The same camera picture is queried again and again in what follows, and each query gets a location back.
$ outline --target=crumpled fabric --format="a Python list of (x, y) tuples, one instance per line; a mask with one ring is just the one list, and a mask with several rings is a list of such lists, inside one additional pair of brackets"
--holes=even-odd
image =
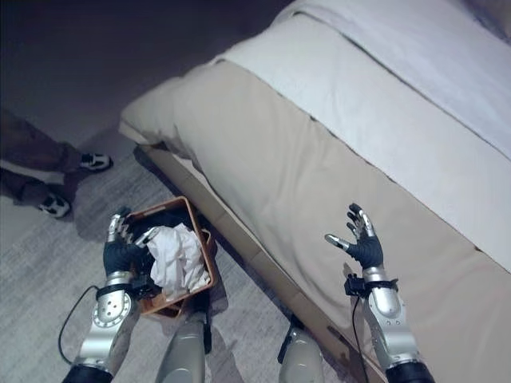
[(204, 267), (200, 241), (184, 224), (160, 227), (148, 244), (155, 262), (151, 278), (162, 288), (168, 301), (206, 286), (208, 271)]

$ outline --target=white sneaker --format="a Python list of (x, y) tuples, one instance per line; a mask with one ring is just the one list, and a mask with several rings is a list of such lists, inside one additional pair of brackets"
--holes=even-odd
[(69, 202), (52, 192), (48, 194), (44, 202), (38, 207), (47, 215), (54, 218), (62, 218), (71, 211), (71, 205), (69, 205)]
[(86, 153), (81, 155), (80, 168), (91, 172), (103, 172), (113, 165), (112, 159), (105, 154)]

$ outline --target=white duvet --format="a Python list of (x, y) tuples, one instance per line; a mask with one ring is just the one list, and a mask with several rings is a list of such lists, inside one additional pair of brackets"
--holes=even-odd
[[(341, 34), (464, 128), (387, 124), (385, 103), (399, 99), (374, 97), (385, 79), (364, 80), (371, 67), (343, 56)], [(511, 272), (511, 49), (467, 13), (441, 0), (299, 1), (218, 58), (322, 122)]]

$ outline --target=gray pants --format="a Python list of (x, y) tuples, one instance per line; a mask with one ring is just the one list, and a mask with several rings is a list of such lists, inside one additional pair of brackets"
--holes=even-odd
[[(2, 109), (0, 157), (24, 168), (44, 172), (78, 170), (81, 153), (67, 143), (58, 143), (28, 121)], [(0, 194), (18, 202), (37, 206), (49, 192), (48, 186), (33, 177), (0, 168)]]

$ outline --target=wire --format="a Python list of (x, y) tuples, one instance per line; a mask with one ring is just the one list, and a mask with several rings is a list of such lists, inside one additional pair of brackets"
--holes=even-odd
[(362, 350), (360, 349), (360, 342), (358, 341), (357, 328), (355, 326), (355, 311), (357, 310), (359, 301), (360, 301), (360, 297), (357, 297), (357, 302), (355, 302), (355, 307), (353, 308), (353, 312), (351, 313), (351, 325), (353, 326), (353, 332), (355, 333), (355, 340), (357, 341), (357, 347), (358, 347), (358, 356), (360, 357), (360, 364), (362, 365), (364, 377), (366, 378), (366, 383), (369, 383), (369, 377), (367, 377), (366, 364), (364, 363), (364, 358), (362, 356)]
[(71, 318), (71, 315), (73, 315), (73, 312), (74, 310), (77, 308), (77, 306), (80, 304), (81, 300), (83, 299), (83, 297), (85, 297), (85, 295), (91, 291), (92, 289), (96, 289), (96, 291), (99, 290), (99, 287), (97, 287), (96, 285), (92, 285), (92, 286), (89, 286), (87, 287), (87, 290), (85, 290), (83, 292), (83, 294), (81, 295), (81, 297), (76, 301), (76, 303), (74, 304), (73, 308), (71, 309), (71, 311), (69, 312), (69, 314), (67, 314), (67, 318), (65, 319), (64, 323), (62, 323), (62, 327), (61, 327), (61, 332), (58, 334), (58, 352), (60, 353), (62, 359), (68, 364), (68, 365), (72, 365), (73, 363), (67, 358), (65, 357), (64, 353), (62, 352), (62, 334), (64, 333), (64, 328), (67, 326), (67, 322), (69, 321), (69, 318)]

